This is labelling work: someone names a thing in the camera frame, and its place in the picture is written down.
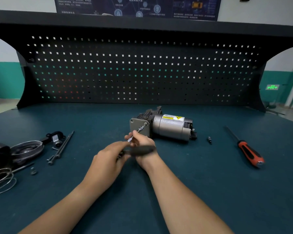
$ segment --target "person's right hand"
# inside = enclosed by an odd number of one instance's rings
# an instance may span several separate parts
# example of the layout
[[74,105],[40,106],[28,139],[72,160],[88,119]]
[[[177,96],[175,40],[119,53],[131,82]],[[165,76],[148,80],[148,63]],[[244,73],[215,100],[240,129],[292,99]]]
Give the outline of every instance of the person's right hand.
[[[131,146],[155,145],[155,142],[152,139],[148,138],[145,135],[139,134],[136,130],[134,130],[133,132],[130,132],[128,135],[125,135],[125,139],[128,140],[132,136],[133,136],[133,139],[130,144]],[[137,156],[136,160],[138,164],[146,172],[148,172],[152,168],[152,166],[156,165],[156,163],[161,161],[161,158],[157,152],[153,152],[148,155]]]

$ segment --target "exit sign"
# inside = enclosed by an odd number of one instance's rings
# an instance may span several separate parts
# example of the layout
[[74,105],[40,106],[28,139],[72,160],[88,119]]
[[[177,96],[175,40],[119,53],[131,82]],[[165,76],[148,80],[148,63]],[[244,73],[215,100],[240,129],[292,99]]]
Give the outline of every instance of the exit sign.
[[266,90],[278,90],[280,85],[267,85]]

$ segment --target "green and white wall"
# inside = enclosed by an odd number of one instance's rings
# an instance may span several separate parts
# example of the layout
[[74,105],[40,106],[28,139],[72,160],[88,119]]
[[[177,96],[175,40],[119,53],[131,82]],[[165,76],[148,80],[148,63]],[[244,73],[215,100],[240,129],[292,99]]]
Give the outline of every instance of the green and white wall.
[[[56,12],[56,7],[54,0],[0,0],[0,10]],[[293,0],[222,0],[218,21],[293,26]],[[279,84],[280,88],[265,90],[268,84]],[[293,48],[267,62],[260,83],[262,100],[285,103],[292,86]],[[16,51],[0,40],[0,98],[20,98],[23,89],[24,77]]]

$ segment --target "green wall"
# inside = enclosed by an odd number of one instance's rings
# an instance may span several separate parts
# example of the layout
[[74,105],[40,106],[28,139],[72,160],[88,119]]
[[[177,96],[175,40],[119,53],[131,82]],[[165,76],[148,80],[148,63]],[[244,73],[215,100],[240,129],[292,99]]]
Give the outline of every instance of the green wall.
[[19,62],[0,62],[0,98],[21,98],[24,85]]
[[[0,98],[21,98],[24,77],[18,62],[0,62]],[[279,90],[266,90],[268,84],[279,84]],[[259,85],[263,101],[285,103],[293,86],[293,72],[264,71]]]
[[[268,84],[279,84],[278,90],[266,90]],[[285,103],[293,87],[293,72],[264,71],[259,84],[262,101]]]

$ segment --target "red and black screwdriver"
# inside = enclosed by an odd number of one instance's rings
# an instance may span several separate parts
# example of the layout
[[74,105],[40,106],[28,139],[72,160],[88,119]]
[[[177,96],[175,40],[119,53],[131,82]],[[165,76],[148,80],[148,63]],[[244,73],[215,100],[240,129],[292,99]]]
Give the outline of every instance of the red and black screwdriver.
[[238,147],[242,150],[247,159],[250,160],[251,164],[261,168],[265,164],[265,160],[262,156],[256,150],[251,148],[245,140],[240,140],[227,126],[225,126],[225,128],[234,138],[236,138]]

